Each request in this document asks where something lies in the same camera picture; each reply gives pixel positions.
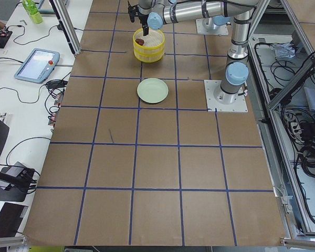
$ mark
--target yellow woven basket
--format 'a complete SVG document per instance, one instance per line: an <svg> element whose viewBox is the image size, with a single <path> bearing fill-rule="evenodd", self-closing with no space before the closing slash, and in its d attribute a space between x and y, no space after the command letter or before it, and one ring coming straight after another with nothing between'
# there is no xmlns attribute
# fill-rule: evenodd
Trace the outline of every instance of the yellow woven basket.
<svg viewBox="0 0 315 252"><path fill-rule="evenodd" d="M140 46L135 40L141 38L145 43ZM143 36L142 29L133 35L133 48L135 57L142 62L152 63L160 60L164 55L165 37L160 30L149 30L147 36Z"/></svg>

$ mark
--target cable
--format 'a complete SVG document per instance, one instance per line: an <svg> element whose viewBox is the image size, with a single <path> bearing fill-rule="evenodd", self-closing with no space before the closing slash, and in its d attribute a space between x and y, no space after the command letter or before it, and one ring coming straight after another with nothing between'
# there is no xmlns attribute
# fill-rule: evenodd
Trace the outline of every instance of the cable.
<svg viewBox="0 0 315 252"><path fill-rule="evenodd" d="M51 140L50 138L46 138L46 137L44 137L44 136L38 136L38 137L35 136L35 137L33 137L33 138L27 138L27 139L24 139L24 140L18 142L18 143L9 151L9 153L7 154L7 157L6 157L6 165L10 166L10 165L8 164L8 158L9 158L10 154L12 153L12 151L13 151L16 147L18 147L20 144L22 144L23 142L29 141L29 140L31 140L31 139L47 139L47 140Z"/></svg>
<svg viewBox="0 0 315 252"><path fill-rule="evenodd" d="M290 110L292 112L285 111L285 105L281 107L281 113L280 113L281 116L280 117L282 119L283 127L285 128L286 131L287 131L287 125L285 123L284 115L285 114L293 115L294 110L297 110L299 112L302 112L302 113L308 115L312 119L312 121L315 122L315 119L314 119L315 115L311 115L310 112L307 110L304 110L304 109L290 109ZM289 138L291 140L290 142L293 146L293 149L296 149L296 152L298 153L298 155L296 156L296 152L295 151L293 152L293 154L294 154L293 169L295 172L296 180L297 180L298 185L299 185L299 189L300 189L301 194L302 194L303 204L305 205L305 208L306 208L306 211L307 211L307 214L308 214L310 220L315 224L315 218L311 214L310 208L308 205L306 190L303 188L302 183L301 183L300 178L299 178L299 175L298 175L298 172L297 172L298 165L300 164L301 168L305 174L307 174L310 177L315 177L315 174L310 171L310 169L315 168L315 144L313 142L308 142L308 143L305 143L303 147L298 149L295 141L292 140L291 135L289 133L288 133L288 135L289 135Z"/></svg>
<svg viewBox="0 0 315 252"><path fill-rule="evenodd" d="M13 42L16 43L16 44L18 44L18 45L25 46L25 45L28 45L28 44L30 44L30 43L32 43L32 42L37 42L37 41L39 41L39 40L41 40L41 39L43 39L43 38L49 37L49 36L50 36L50 31L51 31L51 29L53 29L54 27L57 27L57 25L51 26L51 27L49 28L48 35L43 36L43 37L40 37L40 38L38 38L38 39L36 39L36 40L29 41L29 42L27 42L27 43L19 43L19 42L16 42L16 41L15 41L15 40L17 40L19 37L22 37L22 36L25 34L25 31L26 31L26 28L25 28L25 26L23 26L23 25L17 25L17 27L23 27L23 33L22 33L21 35L17 36L16 38L14 38Z"/></svg>
<svg viewBox="0 0 315 252"><path fill-rule="evenodd" d="M13 59L13 58L0 57L0 59L10 59L10 60L17 61L17 62L19 62L19 63L23 63L23 61L20 61L20 60L17 60L17 59Z"/></svg>
<svg viewBox="0 0 315 252"><path fill-rule="evenodd" d="M303 188L302 183L301 183L300 178L299 178L299 175L298 175L297 163L294 165L293 168L294 168L294 173L295 173L295 177L296 177L296 179L297 179L299 188L300 188L300 190L301 190L301 192L302 192L303 203L304 203L305 208L306 208L306 210L307 210L307 214L308 214L309 218L311 219L311 221L315 224L314 216L311 214L310 209L309 209L309 205L308 205L308 202L307 202L306 191L305 191L305 189Z"/></svg>
<svg viewBox="0 0 315 252"><path fill-rule="evenodd" d="M95 246L92 246L97 252L101 252L100 250L98 250Z"/></svg>
<svg viewBox="0 0 315 252"><path fill-rule="evenodd" d="M44 86L45 86L45 84L43 84L43 85L41 85L41 86L39 87L39 89L38 89L38 96L37 96L36 101L22 101L21 98L20 98L19 92L18 92L16 89L13 89L13 88L6 88L6 87L3 87L3 88L0 88L0 90L2 90L2 89L8 89L8 90L15 91L16 94L17 94L17 98L19 99L19 102L21 102L21 103L26 103L26 104L34 104L34 103L36 103L36 102L39 101L39 99L40 99L40 94L41 94L41 88L44 87Z"/></svg>
<svg viewBox="0 0 315 252"><path fill-rule="evenodd" d="M248 4L240 4L240 3L235 3L231 2L228 0L206 0L207 2L218 2L218 3L227 3L227 4L233 4L237 6L242 6L242 7L250 7L250 8L256 8L256 5L248 5ZM201 2L201 0L190 0L190 2Z"/></svg>
<svg viewBox="0 0 315 252"><path fill-rule="evenodd" d="M15 8L19 5L19 4L21 4L22 2L18 2L16 5L15 5Z"/></svg>
<svg viewBox="0 0 315 252"><path fill-rule="evenodd" d="M67 75L65 75L62 80L64 80L69 74L71 74L71 71L67 73Z"/></svg>
<svg viewBox="0 0 315 252"><path fill-rule="evenodd" d="M272 73L273 76L274 76L274 79L275 79L276 82L277 82L279 85L281 85L282 87L284 87L285 85L283 85L279 80L282 80L282 81L290 81L290 79L283 79L283 78L280 78L279 76L277 76L277 75L275 74L275 71L276 71L277 69L282 68L282 69L284 69L284 70L290 72L290 73L293 74L293 75L296 74L296 72L294 71L294 69L292 69L291 67L287 66L287 63L291 63L291 64L294 65L293 62L290 62L290 61L288 61L288 60L276 60L276 61L274 61L274 62L272 63L272 65L270 66L270 70L271 70L271 73Z"/></svg>
<svg viewBox="0 0 315 252"><path fill-rule="evenodd" d="M269 81L268 81L268 79L267 79L267 77L266 77L265 71L264 71L264 69L263 69L263 67L262 67L262 64L261 64L261 59L260 59L260 56L259 56L258 51L257 51L257 46L260 46L260 45L270 46L270 45L272 45L272 44L259 42L259 43L256 43L256 44L254 45L254 51L255 51L255 53L256 53L256 57L257 57L257 60L258 60L258 63L259 63L260 71L261 71L262 76L263 76L263 78L264 78L264 80L265 80L267 92L270 93L269 87L271 87L272 90L274 90L274 87L272 86L271 83L269 83Z"/></svg>
<svg viewBox="0 0 315 252"><path fill-rule="evenodd" d="M25 166L21 166L21 165L8 165L8 166L10 166L10 167L19 167L19 168L24 169L25 171L33 171L33 173L37 173L40 176L40 174L37 171L35 171L34 169L27 168ZM17 188L21 193L24 193L24 194L31 194L31 193L33 193L36 190L37 180L33 179L32 176L30 176L28 174L28 172L23 173L23 171L22 171L19 174L19 176L30 178L30 180L25 180L25 182L29 183L29 185L27 187L21 187L21 188L19 186L15 185L15 184L10 184L10 185L14 185L14 187Z"/></svg>

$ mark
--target tablet screen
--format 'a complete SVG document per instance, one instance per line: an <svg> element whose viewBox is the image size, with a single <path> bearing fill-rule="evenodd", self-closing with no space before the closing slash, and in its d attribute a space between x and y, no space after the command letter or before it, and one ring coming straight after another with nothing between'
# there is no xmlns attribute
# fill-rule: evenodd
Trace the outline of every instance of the tablet screen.
<svg viewBox="0 0 315 252"><path fill-rule="evenodd" d="M53 57L54 53L36 50L18 76L37 79Z"/></svg>

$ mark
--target food item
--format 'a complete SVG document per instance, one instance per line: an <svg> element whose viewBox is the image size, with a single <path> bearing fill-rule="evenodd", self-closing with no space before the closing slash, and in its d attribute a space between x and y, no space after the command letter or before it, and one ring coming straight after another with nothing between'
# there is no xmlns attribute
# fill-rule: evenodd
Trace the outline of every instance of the food item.
<svg viewBox="0 0 315 252"><path fill-rule="evenodd" d="M137 39L135 40L135 42L136 42L137 44L139 44L140 46L142 46L143 44L145 44L145 40L143 40L143 39L141 39L141 38L137 38Z"/></svg>

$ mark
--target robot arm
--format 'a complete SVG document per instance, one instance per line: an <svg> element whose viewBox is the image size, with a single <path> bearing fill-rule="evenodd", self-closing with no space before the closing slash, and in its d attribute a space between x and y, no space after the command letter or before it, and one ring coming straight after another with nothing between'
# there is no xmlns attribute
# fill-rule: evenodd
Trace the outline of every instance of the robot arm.
<svg viewBox="0 0 315 252"><path fill-rule="evenodd" d="M148 17L148 25L160 29L159 24L178 23L185 20L209 18L222 15L232 17L252 10L259 0L209 1L199 0L173 3L172 5L155 5Z"/></svg>
<svg viewBox="0 0 315 252"><path fill-rule="evenodd" d="M252 11L260 0L139 0L136 5L137 15L144 28L160 29L164 24L178 23L185 20L209 18L215 16L234 17L231 46L227 52L226 75L214 92L217 101L231 104L236 100L238 91L246 81L247 45Z"/></svg>

